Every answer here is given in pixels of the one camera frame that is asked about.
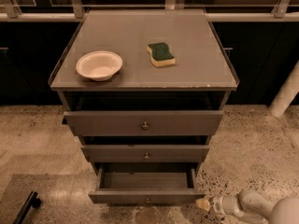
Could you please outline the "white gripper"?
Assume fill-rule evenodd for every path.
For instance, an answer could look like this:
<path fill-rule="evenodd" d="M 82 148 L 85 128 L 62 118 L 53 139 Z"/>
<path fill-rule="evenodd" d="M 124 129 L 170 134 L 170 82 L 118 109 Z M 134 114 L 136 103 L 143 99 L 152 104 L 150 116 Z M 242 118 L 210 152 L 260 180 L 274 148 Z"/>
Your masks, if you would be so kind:
<path fill-rule="evenodd" d="M 210 202 L 207 199 L 197 199 L 195 203 L 198 208 L 207 212 L 212 206 L 217 215 L 237 216 L 241 211 L 238 198 L 235 195 L 217 195 L 212 197 Z"/>

